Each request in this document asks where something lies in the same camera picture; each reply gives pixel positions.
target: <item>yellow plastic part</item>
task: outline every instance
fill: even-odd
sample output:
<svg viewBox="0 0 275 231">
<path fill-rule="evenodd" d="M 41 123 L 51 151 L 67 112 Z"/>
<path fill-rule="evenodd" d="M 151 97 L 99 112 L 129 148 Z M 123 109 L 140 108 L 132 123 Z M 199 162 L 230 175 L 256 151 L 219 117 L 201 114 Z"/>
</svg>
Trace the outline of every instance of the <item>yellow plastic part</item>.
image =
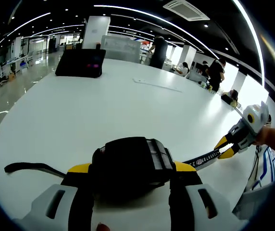
<svg viewBox="0 0 275 231">
<path fill-rule="evenodd" d="M 192 167 L 191 165 L 181 163 L 178 161 L 174 161 L 176 165 L 176 171 L 177 172 L 196 172 L 196 169 Z"/>
<path fill-rule="evenodd" d="M 227 149 L 225 152 L 222 153 L 222 155 L 220 155 L 218 158 L 219 159 L 227 159 L 227 158 L 231 158 L 234 155 L 234 151 L 232 148 Z"/>
<path fill-rule="evenodd" d="M 90 165 L 91 163 L 76 165 L 76 166 L 73 166 L 71 169 L 69 169 L 68 172 L 88 173 L 88 168 Z"/>
<path fill-rule="evenodd" d="M 227 139 L 225 136 L 222 137 L 222 139 L 220 139 L 220 141 L 218 142 L 218 144 L 216 145 L 216 147 L 214 149 L 216 149 L 217 147 L 219 147 L 221 144 L 226 143 Z"/>
<path fill-rule="evenodd" d="M 249 116 L 249 115 L 250 115 L 250 116 L 252 117 L 252 119 L 253 119 L 252 123 L 254 123 L 254 122 L 255 122 L 254 115 L 252 115 L 251 113 L 249 113 L 248 116 Z"/>
</svg>

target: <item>white table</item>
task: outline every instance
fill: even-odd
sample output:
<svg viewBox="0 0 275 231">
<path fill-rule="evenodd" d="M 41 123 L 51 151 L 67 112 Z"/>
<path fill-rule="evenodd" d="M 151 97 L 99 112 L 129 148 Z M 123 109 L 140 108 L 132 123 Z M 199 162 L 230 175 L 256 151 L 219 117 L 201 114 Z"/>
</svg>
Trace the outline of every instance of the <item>white table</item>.
<svg viewBox="0 0 275 231">
<path fill-rule="evenodd" d="M 135 83 L 141 79 L 169 90 Z M 36 170 L 11 175 L 14 162 L 46 163 L 67 172 L 91 162 L 98 147 L 115 139 L 145 136 L 161 141 L 174 160 L 186 161 L 213 150 L 240 115 L 219 95 L 157 68 L 104 60 L 97 79 L 49 74 L 34 85 L 0 124 L 0 205 L 11 218 L 22 218 L 31 202 L 61 178 Z M 254 147 L 200 170 L 204 183 L 222 193 L 234 208 L 252 168 Z M 169 230 L 168 184 L 134 209 L 95 209 L 92 221 L 112 230 Z"/>
</svg>

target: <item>black shirt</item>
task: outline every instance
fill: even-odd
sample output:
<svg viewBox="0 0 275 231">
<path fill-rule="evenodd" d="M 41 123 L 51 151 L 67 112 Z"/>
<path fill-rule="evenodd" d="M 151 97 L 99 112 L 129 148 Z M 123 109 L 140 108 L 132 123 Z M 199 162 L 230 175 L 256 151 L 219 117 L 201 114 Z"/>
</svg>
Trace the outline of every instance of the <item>black shirt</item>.
<svg viewBox="0 0 275 231">
<path fill-rule="evenodd" d="M 206 69 L 207 69 L 207 68 L 209 68 L 208 64 L 204 64 L 204 65 L 201 67 L 201 75 L 208 78 L 208 75 L 207 75 L 207 73 L 206 73 Z"/>
<path fill-rule="evenodd" d="M 209 76 L 211 78 L 211 82 L 220 83 L 221 82 L 220 73 L 224 73 L 224 69 L 218 62 L 214 61 L 209 67 Z"/>
<path fill-rule="evenodd" d="M 164 38 L 163 37 L 155 38 L 155 40 L 153 41 L 153 45 L 155 45 L 156 47 L 152 58 L 154 58 L 155 56 L 156 58 L 165 60 L 167 42 L 164 40 Z"/>
</svg>

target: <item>glossy floor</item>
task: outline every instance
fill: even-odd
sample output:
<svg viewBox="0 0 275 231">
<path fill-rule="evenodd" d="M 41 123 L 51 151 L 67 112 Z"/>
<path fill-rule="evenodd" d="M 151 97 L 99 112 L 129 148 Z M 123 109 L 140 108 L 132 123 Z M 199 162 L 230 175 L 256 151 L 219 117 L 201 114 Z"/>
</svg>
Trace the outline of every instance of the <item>glossy floor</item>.
<svg viewBox="0 0 275 231">
<path fill-rule="evenodd" d="M 19 71 L 16 79 L 0 87 L 0 123 L 11 107 L 33 85 L 52 71 L 55 71 L 63 52 L 34 55 L 33 65 L 24 71 Z"/>
</svg>

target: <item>black strap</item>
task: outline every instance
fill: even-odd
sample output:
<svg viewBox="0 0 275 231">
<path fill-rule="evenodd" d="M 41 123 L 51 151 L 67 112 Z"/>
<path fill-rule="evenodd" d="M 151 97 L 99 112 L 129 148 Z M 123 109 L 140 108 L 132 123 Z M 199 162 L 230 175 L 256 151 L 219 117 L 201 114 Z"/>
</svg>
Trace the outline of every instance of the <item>black strap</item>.
<svg viewBox="0 0 275 231">
<path fill-rule="evenodd" d="M 23 169 L 34 169 L 34 170 L 39 170 L 43 172 L 48 172 L 51 173 L 55 176 L 64 178 L 66 174 L 50 167 L 49 165 L 43 164 L 43 163 L 26 163 L 26 162 L 19 162 L 19 163 L 12 163 L 10 165 L 7 165 L 4 170 L 6 173 L 13 173 L 18 170 L 23 170 Z"/>
<path fill-rule="evenodd" d="M 209 153 L 206 153 L 206 154 L 196 157 L 194 159 L 187 160 L 184 163 L 191 165 L 192 167 L 196 168 L 196 170 L 199 170 L 199 169 L 201 169 L 202 165 L 217 158 L 220 154 L 221 153 L 220 153 L 219 149 L 215 149 Z"/>
</svg>

